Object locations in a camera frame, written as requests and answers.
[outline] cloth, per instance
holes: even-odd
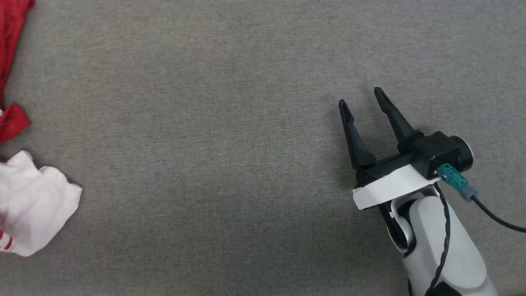
[[[25,151],[0,164],[0,251],[29,256],[43,248],[75,212],[81,192],[58,169],[37,170]]]
[[[30,125],[26,114],[17,105],[3,110],[4,88],[15,55],[16,43],[25,15],[34,0],[0,0],[0,145]]]

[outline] gray upholstery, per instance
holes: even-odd
[[[381,86],[415,128],[471,144],[467,177],[526,224],[521,1],[40,0],[4,144],[84,188],[2,295],[407,295],[376,210],[358,211],[337,102],[396,151]],[[446,189],[502,295],[526,292],[526,235]]]

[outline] white mounting plate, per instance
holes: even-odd
[[[364,187],[353,189],[352,198],[358,209],[363,210],[413,193],[439,180],[439,177],[427,180],[408,164]]]

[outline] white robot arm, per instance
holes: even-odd
[[[347,146],[352,167],[357,170],[353,199],[360,210],[380,210],[393,243],[404,254],[409,293],[497,295],[482,256],[437,183],[439,175],[445,178],[439,173],[445,165],[457,173],[471,168],[471,149],[456,136],[447,137],[441,132],[424,136],[411,127],[382,89],[376,87],[375,96],[398,139],[399,153],[376,161],[341,100]],[[461,195],[468,200],[471,193],[469,186]]]

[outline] black cable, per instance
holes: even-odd
[[[488,210],[488,208],[486,208],[475,196],[472,196],[471,199],[479,206],[481,210],[484,211],[484,213],[486,213],[486,215],[488,215],[491,219],[495,220],[498,224],[508,227],[509,229],[513,229],[515,231],[526,233],[526,228],[513,225],[495,216],[495,214]]]
[[[444,194],[442,193],[442,190],[438,186],[438,183],[435,183],[434,187],[435,189],[437,189],[438,194],[440,195],[440,201],[442,202],[442,205],[444,206],[444,216],[446,217],[446,238],[444,239],[444,250],[442,251],[442,256],[440,256],[440,263],[438,264],[437,270],[434,273],[434,278],[431,280],[431,283],[429,284],[429,288],[426,290],[424,296],[429,296],[434,286],[437,284],[438,279],[440,278],[440,274],[442,273],[442,269],[444,269],[444,264],[446,263],[446,257],[449,251],[449,239],[451,238],[451,220],[449,217],[448,203],[446,201],[446,197],[444,197]],[[409,289],[409,295],[412,296],[413,292],[412,292],[411,282],[409,280],[407,281],[407,285]]]

